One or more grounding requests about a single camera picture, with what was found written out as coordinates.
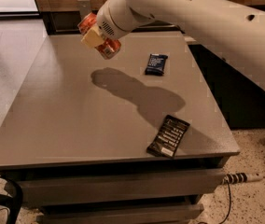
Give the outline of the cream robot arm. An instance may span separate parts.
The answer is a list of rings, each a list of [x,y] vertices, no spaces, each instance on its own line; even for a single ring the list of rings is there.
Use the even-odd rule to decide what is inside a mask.
[[[96,48],[163,21],[179,27],[265,90],[265,12],[227,0],[107,0],[78,25]]]

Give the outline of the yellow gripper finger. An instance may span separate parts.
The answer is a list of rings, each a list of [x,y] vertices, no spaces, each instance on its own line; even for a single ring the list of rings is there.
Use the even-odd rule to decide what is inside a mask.
[[[83,35],[81,42],[89,48],[96,48],[103,45],[105,38],[103,37],[101,29],[97,25],[94,25]]]

